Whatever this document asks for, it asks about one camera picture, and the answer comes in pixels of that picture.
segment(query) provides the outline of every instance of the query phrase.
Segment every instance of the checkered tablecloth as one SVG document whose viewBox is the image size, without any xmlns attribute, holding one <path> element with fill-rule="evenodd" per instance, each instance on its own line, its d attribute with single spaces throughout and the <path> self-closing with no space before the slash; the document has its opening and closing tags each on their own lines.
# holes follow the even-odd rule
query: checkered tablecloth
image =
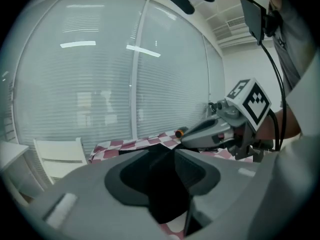
<svg viewBox="0 0 320 240">
<path fill-rule="evenodd" d="M 159 143 L 172 150 L 178 144 L 180 144 L 180 140 L 175 136 L 175 132 L 175 130 L 167 131 L 162 134 L 153 135 L 137 140 L 111 140 L 99 143 L 91 152 L 89 163 L 95 164 L 103 160 L 117 157 L 119 156 L 119 151 L 138 150 Z M 199 152 L 205 156 L 235 160 L 235 158 L 226 149 L 219 148 L 216 152 L 199 150 Z M 253 159 L 252 157 L 248 157 L 242 159 L 241 161 L 252 162 Z M 161 224 L 160 227 L 172 239 L 182 240 L 187 216 L 186 214 L 187 213 L 185 212 L 174 220 L 165 224 Z"/>
</svg>

